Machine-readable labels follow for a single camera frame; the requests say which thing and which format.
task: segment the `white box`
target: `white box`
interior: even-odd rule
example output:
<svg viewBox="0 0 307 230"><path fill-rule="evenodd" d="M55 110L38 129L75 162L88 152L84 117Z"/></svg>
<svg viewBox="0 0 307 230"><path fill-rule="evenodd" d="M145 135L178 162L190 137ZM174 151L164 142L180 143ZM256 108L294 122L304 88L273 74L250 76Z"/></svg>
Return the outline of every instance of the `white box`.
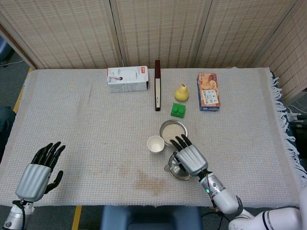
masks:
<svg viewBox="0 0 307 230"><path fill-rule="evenodd" d="M108 68L106 76L110 92L147 90L147 66Z"/></svg>

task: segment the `yellow pear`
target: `yellow pear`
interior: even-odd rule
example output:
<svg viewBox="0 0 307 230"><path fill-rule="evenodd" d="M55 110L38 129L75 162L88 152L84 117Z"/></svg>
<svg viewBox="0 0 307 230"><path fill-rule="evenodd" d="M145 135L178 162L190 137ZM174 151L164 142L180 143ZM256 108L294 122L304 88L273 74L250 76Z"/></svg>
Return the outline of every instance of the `yellow pear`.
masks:
<svg viewBox="0 0 307 230"><path fill-rule="evenodd" d="M189 98L189 92L186 85L181 85L175 92L176 100L184 102Z"/></svg>

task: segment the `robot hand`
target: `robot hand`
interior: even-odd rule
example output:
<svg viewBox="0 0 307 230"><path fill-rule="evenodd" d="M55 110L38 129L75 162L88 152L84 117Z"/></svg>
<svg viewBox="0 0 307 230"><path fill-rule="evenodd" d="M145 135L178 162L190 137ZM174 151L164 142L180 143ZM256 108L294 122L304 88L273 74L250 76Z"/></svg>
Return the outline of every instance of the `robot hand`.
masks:
<svg viewBox="0 0 307 230"><path fill-rule="evenodd" d="M20 200L13 201L14 206L11 208L11 212L2 229L26 229L34 213L33 202L40 200L44 194L59 185L63 171L58 172L53 183L48 184L48 181L60 154L65 149L65 145L58 148L60 144L61 142L57 142L54 145L50 143L41 148L32 162L27 165L16 189L16 195Z"/></svg>
<svg viewBox="0 0 307 230"><path fill-rule="evenodd" d="M170 142L177 148L178 152L174 157L181 163L181 169L192 176L198 176L199 182L206 190L213 206L224 214L233 214L238 216L243 211L243 206L240 198L236 198L230 194L220 180L213 172L208 171L208 162L201 152L190 142L185 136L181 135L182 139L176 136L176 140Z"/></svg>

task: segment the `orange box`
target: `orange box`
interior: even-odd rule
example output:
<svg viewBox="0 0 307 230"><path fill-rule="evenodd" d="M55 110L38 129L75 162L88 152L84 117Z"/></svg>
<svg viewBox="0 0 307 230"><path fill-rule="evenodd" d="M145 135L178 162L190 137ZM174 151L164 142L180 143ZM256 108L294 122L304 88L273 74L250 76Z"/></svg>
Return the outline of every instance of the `orange box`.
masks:
<svg viewBox="0 0 307 230"><path fill-rule="evenodd" d="M216 73L199 73L197 76L197 87L200 110L219 110L221 102Z"/></svg>

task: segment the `tablecloth fringe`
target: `tablecloth fringe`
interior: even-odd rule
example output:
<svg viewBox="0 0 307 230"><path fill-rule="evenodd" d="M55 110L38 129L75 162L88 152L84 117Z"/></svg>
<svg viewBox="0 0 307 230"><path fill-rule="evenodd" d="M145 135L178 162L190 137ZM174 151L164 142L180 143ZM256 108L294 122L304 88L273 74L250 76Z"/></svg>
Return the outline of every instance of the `tablecloth fringe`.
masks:
<svg viewBox="0 0 307 230"><path fill-rule="evenodd" d="M285 140L285 144L286 147L288 149L288 153L290 155L291 158L291 162L292 162L292 166L294 168L294 172L297 174L298 178L299 178L299 182L300 182L300 186L301 188L307 186L307 173L306 170L304 169L304 167L300 164L300 160L299 160L299 152L297 151L296 147L291 143L291 142L295 142L295 137L293 136L289 136L287 134L287 131L289 130L289 123L287 122L286 119L286 107L284 106L284 104L282 102L280 102L279 100L282 97L281 94L281 90L276 87L276 85L278 84L278 80L279 78L273 78L272 76L272 90L273 90L273 96L275 99L275 105L277 108L277 113L278 116L280 117L279 119L279 123L281 128L283 129L283 138Z"/></svg>

